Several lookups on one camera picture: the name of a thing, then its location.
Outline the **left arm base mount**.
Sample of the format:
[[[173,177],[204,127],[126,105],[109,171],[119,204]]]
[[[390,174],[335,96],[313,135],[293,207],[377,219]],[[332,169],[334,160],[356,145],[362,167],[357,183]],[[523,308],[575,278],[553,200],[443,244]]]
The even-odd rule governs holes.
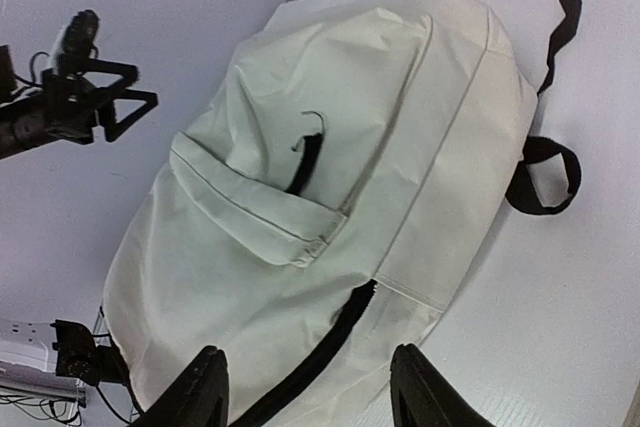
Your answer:
[[[57,377],[78,379],[91,387],[128,384],[129,369],[109,334],[106,338],[110,343],[103,345],[80,323],[56,320],[51,327],[56,335],[52,348],[57,353]]]

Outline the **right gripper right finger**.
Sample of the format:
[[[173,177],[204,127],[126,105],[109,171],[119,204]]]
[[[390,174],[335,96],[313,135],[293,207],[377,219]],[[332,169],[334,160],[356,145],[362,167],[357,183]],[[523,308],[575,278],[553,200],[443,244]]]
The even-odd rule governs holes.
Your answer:
[[[399,345],[391,362],[395,426],[494,427],[471,407],[414,344]]]

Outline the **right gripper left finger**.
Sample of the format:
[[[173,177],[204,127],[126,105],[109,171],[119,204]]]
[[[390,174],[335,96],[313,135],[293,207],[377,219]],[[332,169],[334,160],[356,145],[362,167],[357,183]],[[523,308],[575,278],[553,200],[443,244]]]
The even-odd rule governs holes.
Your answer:
[[[132,427],[215,427],[228,423],[228,364],[204,347]]]

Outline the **cream canvas backpack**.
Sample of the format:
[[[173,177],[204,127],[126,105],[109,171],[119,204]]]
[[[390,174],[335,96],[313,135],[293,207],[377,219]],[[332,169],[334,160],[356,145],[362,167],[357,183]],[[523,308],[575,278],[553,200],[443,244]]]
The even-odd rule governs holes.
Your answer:
[[[541,89],[478,0],[371,0],[241,43],[111,264],[103,312],[138,418],[206,346],[228,426],[350,426],[441,320],[529,168]]]

